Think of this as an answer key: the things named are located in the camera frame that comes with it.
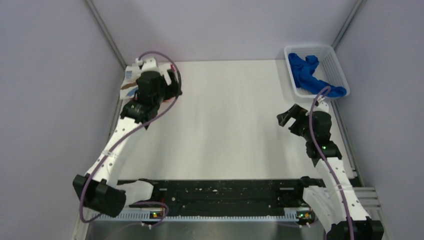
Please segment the right corner metal post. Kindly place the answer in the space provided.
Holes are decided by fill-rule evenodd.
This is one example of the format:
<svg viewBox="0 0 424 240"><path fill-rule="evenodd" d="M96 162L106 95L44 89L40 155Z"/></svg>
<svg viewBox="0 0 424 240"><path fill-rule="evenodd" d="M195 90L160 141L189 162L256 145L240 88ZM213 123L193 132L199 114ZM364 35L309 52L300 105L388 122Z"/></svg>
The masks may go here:
<svg viewBox="0 0 424 240"><path fill-rule="evenodd" d="M367 2L367 0L356 0L355 4L353 5L351 11L347 15L343 25L341 26L336 38L334 39L332 43L332 48L336 50L338 46L340 45L341 41L343 40L344 36L346 35L347 31L349 30L350 25L356 18L358 12L361 10L363 5Z"/></svg>

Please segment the white printed t-shirt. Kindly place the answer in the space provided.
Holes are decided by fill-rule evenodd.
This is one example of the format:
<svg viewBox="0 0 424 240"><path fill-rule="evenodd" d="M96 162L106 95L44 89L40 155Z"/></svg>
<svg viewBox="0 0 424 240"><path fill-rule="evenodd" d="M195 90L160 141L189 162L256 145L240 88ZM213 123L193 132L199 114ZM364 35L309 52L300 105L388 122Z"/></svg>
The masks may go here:
<svg viewBox="0 0 424 240"><path fill-rule="evenodd" d="M124 79L119 90L119 99L128 100L134 97L135 91L138 89L136 80L141 76L138 65L133 64L125 69Z"/></svg>

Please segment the blue t-shirt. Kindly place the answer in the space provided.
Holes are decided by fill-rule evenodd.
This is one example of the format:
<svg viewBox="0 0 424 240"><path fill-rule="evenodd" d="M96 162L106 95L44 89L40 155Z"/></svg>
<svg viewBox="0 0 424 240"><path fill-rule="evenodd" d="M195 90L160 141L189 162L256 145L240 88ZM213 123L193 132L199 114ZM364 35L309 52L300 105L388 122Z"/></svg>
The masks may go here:
<svg viewBox="0 0 424 240"><path fill-rule="evenodd" d="M330 87L327 96L331 98L344 97L347 94L346 88L331 85L314 77L314 73L320 63L315 55L307 55L303 59L296 53L290 53L288 54L288 62L296 88L301 88L317 95L322 89Z"/></svg>

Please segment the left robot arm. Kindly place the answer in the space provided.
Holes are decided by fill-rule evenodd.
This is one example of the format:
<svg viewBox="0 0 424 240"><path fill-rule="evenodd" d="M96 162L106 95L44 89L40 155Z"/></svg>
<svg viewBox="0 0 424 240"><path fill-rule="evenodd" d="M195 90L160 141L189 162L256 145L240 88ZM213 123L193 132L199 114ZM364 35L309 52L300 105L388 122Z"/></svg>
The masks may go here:
<svg viewBox="0 0 424 240"><path fill-rule="evenodd" d="M79 218L91 223L102 215L117 217L130 205L135 185L119 187L121 171L143 129L165 115L182 95L179 70L143 71L134 82L136 91L124 100L116 127L104 150L83 175L77 174L72 186L80 200Z"/></svg>

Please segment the white plastic basket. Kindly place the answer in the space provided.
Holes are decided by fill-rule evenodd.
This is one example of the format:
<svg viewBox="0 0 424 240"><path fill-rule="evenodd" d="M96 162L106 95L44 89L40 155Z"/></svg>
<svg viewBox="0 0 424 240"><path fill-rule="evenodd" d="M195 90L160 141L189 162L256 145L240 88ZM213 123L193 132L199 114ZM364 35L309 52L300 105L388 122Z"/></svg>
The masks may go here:
<svg viewBox="0 0 424 240"><path fill-rule="evenodd" d="M347 90L348 96L350 94L350 87L340 65L335 50L330 45L325 44L295 44L288 45L283 49L286 66L288 69L290 81L292 84L294 95L299 99L313 99L316 94L313 94L302 88L296 88L290 64L288 60L288 54L295 53L300 58L304 59L306 56L315 55L319 60L319 65L313 74L319 80L323 80L330 85L336 87L344 87Z"/></svg>

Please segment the corner metal post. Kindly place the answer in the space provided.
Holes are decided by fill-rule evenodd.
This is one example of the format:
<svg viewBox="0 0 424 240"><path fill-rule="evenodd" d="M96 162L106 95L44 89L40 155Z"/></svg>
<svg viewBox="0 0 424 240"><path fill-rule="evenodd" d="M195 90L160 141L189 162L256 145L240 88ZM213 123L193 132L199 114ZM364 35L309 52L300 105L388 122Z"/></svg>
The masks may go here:
<svg viewBox="0 0 424 240"><path fill-rule="evenodd" d="M85 3L88 11L90 12L90 15L93 17L95 24L99 28L104 40L108 44L110 50L112 51L114 57L116 58L117 62L119 63L120 67L124 70L127 66L126 61L120 52L113 36L111 35L105 21L103 20L98 8L96 7L93 0L83 0Z"/></svg>
<svg viewBox="0 0 424 240"><path fill-rule="evenodd" d="M349 30L350 25L356 18L358 12L361 10L363 5L367 2L367 0L356 0L355 4L353 5L351 11L347 15L343 25L341 26L336 38L334 39L332 43L332 48L336 50L338 46L340 45L341 41L343 40L344 36L346 35L347 31Z"/></svg>

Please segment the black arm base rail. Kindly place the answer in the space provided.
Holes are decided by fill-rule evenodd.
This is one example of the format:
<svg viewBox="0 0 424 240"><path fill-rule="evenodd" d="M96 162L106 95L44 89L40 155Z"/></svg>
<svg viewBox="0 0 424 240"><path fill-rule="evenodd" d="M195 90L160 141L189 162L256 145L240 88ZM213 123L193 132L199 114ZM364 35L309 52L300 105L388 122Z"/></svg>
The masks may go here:
<svg viewBox="0 0 424 240"><path fill-rule="evenodd" d="M303 188L322 179L149 180L150 200L169 206L169 217L282 217L305 207Z"/></svg>

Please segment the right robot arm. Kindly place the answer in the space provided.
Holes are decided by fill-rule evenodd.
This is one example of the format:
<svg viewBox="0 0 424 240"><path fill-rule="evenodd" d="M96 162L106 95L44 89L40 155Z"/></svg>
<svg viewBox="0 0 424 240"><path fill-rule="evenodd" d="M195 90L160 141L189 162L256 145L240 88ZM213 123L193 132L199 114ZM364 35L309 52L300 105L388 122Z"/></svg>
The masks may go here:
<svg viewBox="0 0 424 240"><path fill-rule="evenodd" d="M277 115L279 126L294 122L288 130L305 140L306 154L322 178L323 186L303 177L293 200L299 206L309 205L325 230L327 240L381 240L384 227L372 219L361 204L347 176L342 154L331 140L332 117L328 106L314 106L309 112L294 104Z"/></svg>

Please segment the magenta folded t-shirt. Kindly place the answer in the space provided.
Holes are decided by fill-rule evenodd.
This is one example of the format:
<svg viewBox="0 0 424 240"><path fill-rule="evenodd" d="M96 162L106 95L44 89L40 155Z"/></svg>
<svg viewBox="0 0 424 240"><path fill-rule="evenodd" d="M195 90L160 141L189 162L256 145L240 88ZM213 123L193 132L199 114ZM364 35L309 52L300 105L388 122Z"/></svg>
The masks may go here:
<svg viewBox="0 0 424 240"><path fill-rule="evenodd" d="M171 64L171 69L172 69L172 71L173 71L174 73L176 73L176 72L177 72L173 64Z"/></svg>

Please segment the left corner metal post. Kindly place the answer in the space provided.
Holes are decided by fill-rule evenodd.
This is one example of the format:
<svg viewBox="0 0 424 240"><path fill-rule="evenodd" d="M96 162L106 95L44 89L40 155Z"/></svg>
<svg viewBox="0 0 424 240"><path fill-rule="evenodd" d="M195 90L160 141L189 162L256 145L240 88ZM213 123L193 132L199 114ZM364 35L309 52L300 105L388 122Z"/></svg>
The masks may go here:
<svg viewBox="0 0 424 240"><path fill-rule="evenodd" d="M103 20L98 8L96 7L93 0L83 0L85 3L88 11L90 12L90 15L93 17L95 24L99 28L104 40L108 44L110 50L112 51L114 57L116 58L117 62L119 63L120 67L124 70L127 66L126 61L120 52L113 36L111 35L105 21Z"/></svg>

